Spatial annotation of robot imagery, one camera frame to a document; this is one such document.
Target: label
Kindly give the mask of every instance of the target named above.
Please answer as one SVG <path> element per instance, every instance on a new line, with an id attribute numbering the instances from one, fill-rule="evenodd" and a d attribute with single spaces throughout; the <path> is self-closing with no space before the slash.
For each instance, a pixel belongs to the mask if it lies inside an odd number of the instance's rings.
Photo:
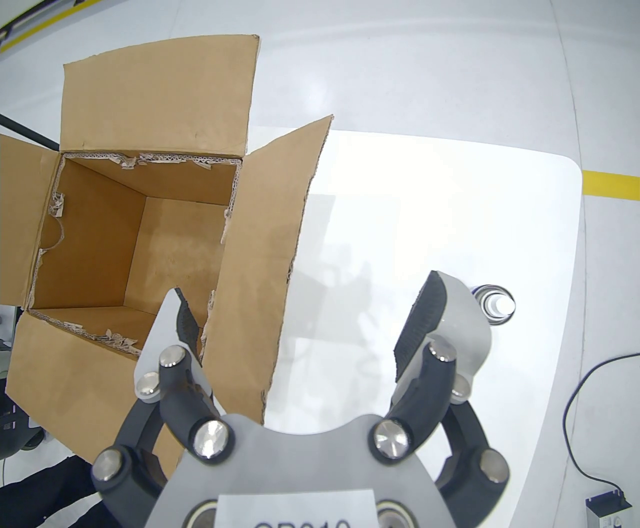
<path id="1" fill-rule="evenodd" d="M 220 495 L 215 528 L 372 528 L 373 490 Z"/>

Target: cardboard box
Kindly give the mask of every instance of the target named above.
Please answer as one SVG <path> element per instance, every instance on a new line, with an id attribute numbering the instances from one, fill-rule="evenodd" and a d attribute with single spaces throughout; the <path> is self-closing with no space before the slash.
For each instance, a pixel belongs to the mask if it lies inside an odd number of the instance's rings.
<path id="1" fill-rule="evenodd" d="M 262 420 L 332 118 L 245 156 L 258 47 L 202 36 L 68 64 L 61 153 L 0 138 L 0 303 L 27 309 L 7 391 L 86 460 L 131 408 L 135 354 L 175 286 L 216 397 Z M 180 452 L 163 431 L 168 474 Z"/>

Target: white floor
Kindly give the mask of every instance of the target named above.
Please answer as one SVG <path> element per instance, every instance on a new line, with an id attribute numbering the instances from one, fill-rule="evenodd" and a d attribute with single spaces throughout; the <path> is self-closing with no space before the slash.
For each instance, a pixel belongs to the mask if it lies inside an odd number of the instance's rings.
<path id="1" fill-rule="evenodd" d="M 254 125 L 333 113 L 336 129 L 531 148 L 640 176 L 639 24 L 635 0 L 103 1 L 0 55 L 0 111 L 57 139 L 63 63 L 162 38 L 256 33 Z M 640 351 L 639 236 L 640 202 L 584 198 L 556 379 L 512 528 L 582 526 L 584 499 L 607 490 L 567 466 L 560 420 L 581 372 Z M 584 469 L 619 482 L 632 504 L 639 366 L 602 369 L 570 422 Z M 55 442 L 20 453 L 6 481 L 62 456 Z"/>

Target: black cable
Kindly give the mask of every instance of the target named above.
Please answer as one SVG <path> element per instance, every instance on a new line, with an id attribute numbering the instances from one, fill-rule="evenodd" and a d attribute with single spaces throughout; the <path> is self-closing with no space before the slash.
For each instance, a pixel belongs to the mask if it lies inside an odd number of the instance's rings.
<path id="1" fill-rule="evenodd" d="M 0 126 L 8 128 L 9 130 L 15 132 L 16 134 L 20 134 L 21 136 L 35 141 L 36 143 L 41 144 L 43 147 L 50 148 L 51 150 L 60 150 L 60 145 L 55 141 L 46 138 L 42 134 L 38 134 L 36 131 L 27 128 L 24 125 L 14 121 L 13 119 L 9 119 L 7 116 L 0 114 Z"/>
<path id="2" fill-rule="evenodd" d="M 603 361 L 602 363 L 598 363 L 594 368 L 592 368 L 589 372 L 587 372 L 585 377 L 583 377 L 580 380 L 580 383 L 578 383 L 577 387 L 573 391 L 573 394 L 571 395 L 571 398 L 569 398 L 569 401 L 567 402 L 566 407 L 564 408 L 564 414 L 563 414 L 563 418 L 562 418 L 562 432 L 564 434 L 564 442 L 566 444 L 566 450 L 569 452 L 569 457 L 571 458 L 571 462 L 573 462 L 573 465 L 575 466 L 575 468 L 584 477 L 587 477 L 588 479 L 591 479 L 592 481 L 602 482 L 602 483 L 608 484 L 609 486 L 613 486 L 614 488 L 617 488 L 618 491 L 620 492 L 620 496 L 621 497 L 625 496 L 625 492 L 623 492 L 622 488 L 620 486 L 618 486 L 615 482 L 611 482 L 611 481 L 608 481 L 608 480 L 605 480 L 605 479 L 599 479 L 597 477 L 589 475 L 588 473 L 585 473 L 585 471 L 583 471 L 580 466 L 578 466 L 578 463 L 575 461 L 575 456 L 573 456 L 573 451 L 571 450 L 571 445 L 569 444 L 569 436 L 566 433 L 566 417 L 569 414 L 569 409 L 571 408 L 571 404 L 573 403 L 573 400 L 578 395 L 578 392 L 580 392 L 580 389 L 584 385 L 584 382 L 589 379 L 589 376 L 591 376 L 595 371 L 597 371 L 600 367 L 603 367 L 604 365 L 608 365 L 609 363 L 613 363 L 614 361 L 618 361 L 618 360 L 621 360 L 621 359 L 635 358 L 635 357 L 638 357 L 638 356 L 640 356 L 640 352 L 636 352 L 636 353 L 633 353 L 633 354 L 626 354 L 625 356 L 618 356 L 616 358 L 610 358 L 610 359 L 608 359 L 606 361 Z"/>

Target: metal screw head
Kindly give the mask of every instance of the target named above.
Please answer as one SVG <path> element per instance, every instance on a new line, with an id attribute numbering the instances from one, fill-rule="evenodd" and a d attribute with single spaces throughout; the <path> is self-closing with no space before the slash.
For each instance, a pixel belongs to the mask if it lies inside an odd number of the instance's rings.
<path id="1" fill-rule="evenodd" d="M 213 528 L 218 501 L 210 500 L 195 508 L 187 517 L 184 528 Z"/>
<path id="2" fill-rule="evenodd" d="M 160 354 L 160 364 L 165 367 L 175 367 L 187 355 L 187 351 L 180 345 L 171 345 Z"/>
<path id="3" fill-rule="evenodd" d="M 376 449 L 391 460 L 402 458 L 409 451 L 409 435 L 393 420 L 382 420 L 373 431 Z"/>
<path id="4" fill-rule="evenodd" d="M 136 383 L 136 391 L 142 396 L 155 394 L 160 387 L 160 376 L 157 372 L 147 372 Z"/>
<path id="5" fill-rule="evenodd" d="M 91 472 L 100 482 L 107 482 L 114 478 L 122 467 L 122 454 L 117 449 L 109 448 L 102 451 L 95 459 Z"/>
<path id="6" fill-rule="evenodd" d="M 468 398 L 471 394 L 471 386 L 464 376 L 456 374 L 453 379 L 453 389 L 451 392 L 458 398 Z"/>
<path id="7" fill-rule="evenodd" d="M 411 514 L 397 502 L 383 500 L 377 507 L 380 528 L 415 528 Z"/>
<path id="8" fill-rule="evenodd" d="M 480 469 L 493 483 L 502 484 L 509 478 L 509 465 L 495 449 L 485 449 L 480 455 Z"/>
<path id="9" fill-rule="evenodd" d="M 193 449 L 202 458 L 214 458 L 222 453 L 229 441 L 227 424 L 210 420 L 200 426 L 193 439 Z"/>
<path id="10" fill-rule="evenodd" d="M 453 345 L 446 339 L 438 336 L 434 337 L 433 341 L 431 341 L 427 347 L 432 356 L 436 356 L 439 361 L 445 363 L 455 361 L 458 357 L 458 352 L 453 348 Z"/>

